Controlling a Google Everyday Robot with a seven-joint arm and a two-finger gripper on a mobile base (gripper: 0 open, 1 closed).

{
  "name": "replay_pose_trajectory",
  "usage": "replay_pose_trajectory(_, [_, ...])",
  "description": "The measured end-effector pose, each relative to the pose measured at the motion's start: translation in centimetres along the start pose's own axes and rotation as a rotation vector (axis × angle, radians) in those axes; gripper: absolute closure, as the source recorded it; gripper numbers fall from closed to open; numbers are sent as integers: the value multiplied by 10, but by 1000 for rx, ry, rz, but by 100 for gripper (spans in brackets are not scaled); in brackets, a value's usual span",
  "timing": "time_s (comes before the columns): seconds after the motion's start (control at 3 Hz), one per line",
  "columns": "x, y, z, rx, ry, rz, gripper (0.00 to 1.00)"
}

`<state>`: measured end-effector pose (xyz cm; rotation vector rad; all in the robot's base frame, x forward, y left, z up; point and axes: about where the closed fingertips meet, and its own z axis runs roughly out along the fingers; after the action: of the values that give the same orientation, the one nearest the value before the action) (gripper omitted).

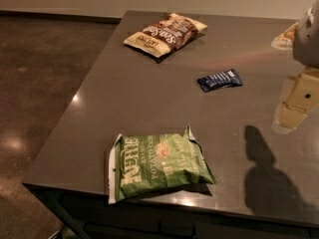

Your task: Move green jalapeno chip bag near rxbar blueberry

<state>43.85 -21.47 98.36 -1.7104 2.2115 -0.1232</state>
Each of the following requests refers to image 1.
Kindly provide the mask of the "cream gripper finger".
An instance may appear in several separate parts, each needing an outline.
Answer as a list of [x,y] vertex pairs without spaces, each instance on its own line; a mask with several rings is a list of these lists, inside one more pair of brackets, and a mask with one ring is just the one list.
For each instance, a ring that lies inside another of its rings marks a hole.
[[271,43],[271,47],[278,50],[292,50],[298,25],[298,22],[292,24],[280,35],[275,37]]
[[272,128],[279,133],[289,133],[318,106],[319,70],[306,67],[297,77],[289,77],[284,82]]

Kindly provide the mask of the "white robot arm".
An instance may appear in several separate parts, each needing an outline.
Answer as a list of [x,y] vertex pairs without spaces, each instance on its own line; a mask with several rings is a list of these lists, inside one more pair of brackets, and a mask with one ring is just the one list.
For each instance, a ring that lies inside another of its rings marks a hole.
[[305,15],[271,43],[278,50],[291,50],[293,59],[304,66],[283,85],[281,101],[274,113],[273,129],[289,133],[297,129],[319,106],[319,0]]

